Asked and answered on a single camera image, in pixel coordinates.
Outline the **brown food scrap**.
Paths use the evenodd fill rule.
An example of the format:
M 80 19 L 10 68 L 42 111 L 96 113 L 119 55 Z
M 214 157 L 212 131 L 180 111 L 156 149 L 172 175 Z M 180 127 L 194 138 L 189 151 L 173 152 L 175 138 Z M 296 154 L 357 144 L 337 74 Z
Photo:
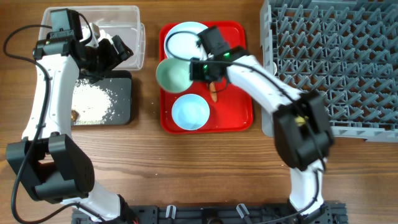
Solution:
M 78 112 L 75 111 L 75 110 L 72 110 L 72 111 L 71 111 L 71 119 L 72 119 L 72 121 L 73 121 L 73 122 L 76 122 L 77 119 L 78 119 L 78 117 L 79 117 Z

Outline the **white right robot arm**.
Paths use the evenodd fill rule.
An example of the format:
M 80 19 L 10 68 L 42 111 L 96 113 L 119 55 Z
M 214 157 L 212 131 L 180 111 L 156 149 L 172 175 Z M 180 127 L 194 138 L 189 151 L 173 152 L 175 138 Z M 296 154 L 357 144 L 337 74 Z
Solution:
M 300 216 L 322 207 L 322 175 L 334 143 L 323 98 L 285 84 L 241 46 L 230 47 L 216 26 L 197 34 L 207 58 L 190 61 L 193 81 L 225 78 L 258 102 L 270 115 L 275 148 L 290 167 L 289 202 Z

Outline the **mint green bowl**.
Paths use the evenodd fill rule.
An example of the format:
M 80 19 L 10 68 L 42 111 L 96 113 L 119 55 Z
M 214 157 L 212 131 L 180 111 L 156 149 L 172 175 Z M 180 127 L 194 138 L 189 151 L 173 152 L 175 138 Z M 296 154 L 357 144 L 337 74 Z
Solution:
M 161 61 L 155 77 L 159 86 L 169 93 L 182 93 L 193 83 L 190 79 L 190 63 L 176 58 Z

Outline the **light blue bowl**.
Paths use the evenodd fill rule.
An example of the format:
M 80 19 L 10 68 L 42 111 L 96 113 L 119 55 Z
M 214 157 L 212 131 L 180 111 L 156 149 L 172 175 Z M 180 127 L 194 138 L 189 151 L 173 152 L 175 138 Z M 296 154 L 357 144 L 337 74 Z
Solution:
M 172 106 L 172 119 L 181 129 L 195 131 L 202 128 L 210 117 L 207 101 L 196 94 L 180 96 Z

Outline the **yellow plastic cup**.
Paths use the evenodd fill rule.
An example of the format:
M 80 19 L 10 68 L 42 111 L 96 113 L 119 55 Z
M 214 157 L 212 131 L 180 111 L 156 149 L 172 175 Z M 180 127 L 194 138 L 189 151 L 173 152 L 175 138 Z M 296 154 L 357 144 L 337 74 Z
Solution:
M 303 126 L 307 122 L 307 117 L 306 116 L 304 116 L 304 117 L 297 116 L 295 118 L 295 122 L 296 122 L 297 126 Z

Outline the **white rice pile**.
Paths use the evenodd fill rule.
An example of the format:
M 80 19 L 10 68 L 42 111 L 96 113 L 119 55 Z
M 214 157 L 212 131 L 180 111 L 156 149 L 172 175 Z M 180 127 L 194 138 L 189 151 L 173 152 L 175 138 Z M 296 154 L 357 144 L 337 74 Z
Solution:
M 100 87 L 86 79 L 78 79 L 75 83 L 72 99 L 72 110 L 79 117 L 73 125 L 96 125 L 111 121 L 115 115 L 113 108 L 117 94 L 109 88 Z

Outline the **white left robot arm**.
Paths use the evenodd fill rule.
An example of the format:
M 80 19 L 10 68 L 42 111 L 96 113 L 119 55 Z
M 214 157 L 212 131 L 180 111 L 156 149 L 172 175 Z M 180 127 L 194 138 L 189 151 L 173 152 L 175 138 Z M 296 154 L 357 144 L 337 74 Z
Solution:
M 29 122 L 21 140 L 6 148 L 16 174 L 14 187 L 25 188 L 34 201 L 74 207 L 93 222 L 137 223 L 123 197 L 96 181 L 90 158 L 71 132 L 76 81 L 119 77 L 119 64 L 133 52 L 118 35 L 101 38 L 94 25 L 84 38 L 85 17 L 78 11 L 56 9 L 50 16 L 49 32 L 36 43 L 30 60 L 37 69 L 37 84 Z

